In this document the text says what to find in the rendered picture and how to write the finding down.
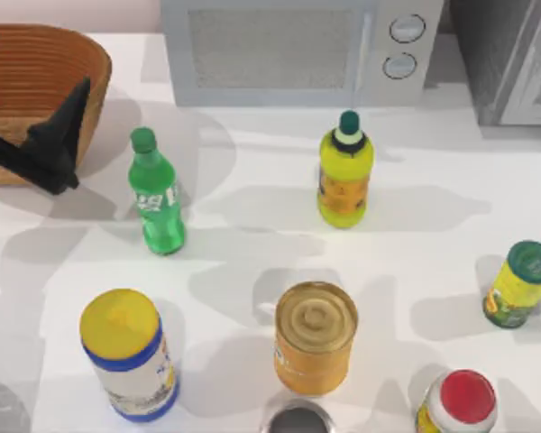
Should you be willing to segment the grey cabinet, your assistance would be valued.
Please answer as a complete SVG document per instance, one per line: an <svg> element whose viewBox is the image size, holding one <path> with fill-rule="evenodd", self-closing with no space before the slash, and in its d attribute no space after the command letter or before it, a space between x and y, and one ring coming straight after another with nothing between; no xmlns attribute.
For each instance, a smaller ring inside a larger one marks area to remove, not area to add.
<svg viewBox="0 0 541 433"><path fill-rule="evenodd" d="M500 122L512 87L511 62L533 0L450 0L451 21L478 123Z"/></svg>

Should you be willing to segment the pale microwave oven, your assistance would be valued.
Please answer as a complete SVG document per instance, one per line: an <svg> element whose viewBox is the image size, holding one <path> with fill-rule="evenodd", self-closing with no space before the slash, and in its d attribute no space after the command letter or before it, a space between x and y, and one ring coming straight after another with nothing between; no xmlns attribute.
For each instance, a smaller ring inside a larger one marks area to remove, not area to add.
<svg viewBox="0 0 541 433"><path fill-rule="evenodd" d="M412 106L444 0L160 0L179 106Z"/></svg>

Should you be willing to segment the yellow jar with red lid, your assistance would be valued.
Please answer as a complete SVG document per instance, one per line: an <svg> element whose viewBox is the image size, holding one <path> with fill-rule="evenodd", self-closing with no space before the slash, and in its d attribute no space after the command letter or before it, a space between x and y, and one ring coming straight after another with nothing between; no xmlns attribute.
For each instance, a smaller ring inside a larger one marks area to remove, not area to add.
<svg viewBox="0 0 541 433"><path fill-rule="evenodd" d="M491 382L470 369L442 373L416 415L417 433L491 433L498 416Z"/></svg>

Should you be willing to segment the brown woven basket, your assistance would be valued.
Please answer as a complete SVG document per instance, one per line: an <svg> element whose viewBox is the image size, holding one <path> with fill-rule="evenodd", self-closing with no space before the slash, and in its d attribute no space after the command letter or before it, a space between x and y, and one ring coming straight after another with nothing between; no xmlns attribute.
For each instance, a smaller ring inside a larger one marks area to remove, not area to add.
<svg viewBox="0 0 541 433"><path fill-rule="evenodd" d="M26 151L29 127L47 120L77 83L89 77L77 169L98 125L111 73L107 52L80 32L0 23L0 137L31 156ZM24 183L32 184L0 166L0 185Z"/></svg>

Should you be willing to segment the yellow can with green lid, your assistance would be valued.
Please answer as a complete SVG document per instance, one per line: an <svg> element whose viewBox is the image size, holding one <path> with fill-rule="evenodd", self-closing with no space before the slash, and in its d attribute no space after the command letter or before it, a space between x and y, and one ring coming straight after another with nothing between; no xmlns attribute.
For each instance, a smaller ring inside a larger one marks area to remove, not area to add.
<svg viewBox="0 0 541 433"><path fill-rule="evenodd" d="M522 240L512 245L482 301L494 325L522 327L541 300L541 243Z"/></svg>

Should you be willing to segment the grey cabinet door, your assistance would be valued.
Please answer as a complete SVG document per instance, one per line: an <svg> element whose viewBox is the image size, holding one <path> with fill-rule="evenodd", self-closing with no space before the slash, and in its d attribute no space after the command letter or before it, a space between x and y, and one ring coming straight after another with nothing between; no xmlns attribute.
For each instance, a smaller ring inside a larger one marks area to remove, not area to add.
<svg viewBox="0 0 541 433"><path fill-rule="evenodd" d="M541 0L527 10L511 66L513 83L500 122L541 125Z"/></svg>

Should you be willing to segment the round microwave knob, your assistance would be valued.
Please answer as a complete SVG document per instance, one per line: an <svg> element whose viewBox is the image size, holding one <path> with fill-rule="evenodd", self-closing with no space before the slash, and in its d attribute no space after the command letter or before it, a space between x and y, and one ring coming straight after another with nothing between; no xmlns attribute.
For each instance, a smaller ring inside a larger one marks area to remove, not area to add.
<svg viewBox="0 0 541 433"><path fill-rule="evenodd" d="M425 20L418 14L396 18L390 25L390 37L397 43L417 41L426 30Z"/></svg>
<svg viewBox="0 0 541 433"><path fill-rule="evenodd" d="M389 56L382 64L382 71L385 76L393 80L409 78L417 69L416 58L406 52L396 56Z"/></svg>

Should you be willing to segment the microwave door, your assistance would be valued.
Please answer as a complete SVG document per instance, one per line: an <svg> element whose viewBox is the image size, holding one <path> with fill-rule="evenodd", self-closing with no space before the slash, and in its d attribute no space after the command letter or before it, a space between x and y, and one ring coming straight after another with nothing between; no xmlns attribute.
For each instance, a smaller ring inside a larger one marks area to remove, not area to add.
<svg viewBox="0 0 541 433"><path fill-rule="evenodd" d="M160 0L178 106L354 107L372 0Z"/></svg>

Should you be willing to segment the white blue can yellow lid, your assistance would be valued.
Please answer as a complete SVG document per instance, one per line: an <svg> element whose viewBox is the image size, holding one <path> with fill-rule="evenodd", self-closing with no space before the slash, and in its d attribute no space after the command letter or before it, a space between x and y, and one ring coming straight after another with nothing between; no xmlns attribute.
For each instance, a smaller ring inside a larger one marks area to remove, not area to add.
<svg viewBox="0 0 541 433"><path fill-rule="evenodd" d="M108 290L79 321L81 345L115 411L135 423L162 417L179 394L160 313L143 293Z"/></svg>

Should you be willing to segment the yellow bottle with green cap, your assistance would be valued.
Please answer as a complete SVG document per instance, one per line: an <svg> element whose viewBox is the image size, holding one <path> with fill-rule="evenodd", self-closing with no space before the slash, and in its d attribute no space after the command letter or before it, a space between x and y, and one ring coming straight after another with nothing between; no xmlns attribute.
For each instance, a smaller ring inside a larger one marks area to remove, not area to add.
<svg viewBox="0 0 541 433"><path fill-rule="evenodd" d="M347 229L363 218L374 163L374 146L359 114L346 110L319 146L317 206L331 226Z"/></svg>

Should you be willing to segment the golden tin can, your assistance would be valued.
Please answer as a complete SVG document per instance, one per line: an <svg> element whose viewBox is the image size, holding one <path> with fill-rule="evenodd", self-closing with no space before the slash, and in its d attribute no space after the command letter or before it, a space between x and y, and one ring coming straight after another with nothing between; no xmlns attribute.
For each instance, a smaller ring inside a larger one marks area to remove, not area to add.
<svg viewBox="0 0 541 433"><path fill-rule="evenodd" d="M326 281L298 283L280 297L274 322L274 367L287 388L321 396L344 381L358 311L342 288Z"/></svg>

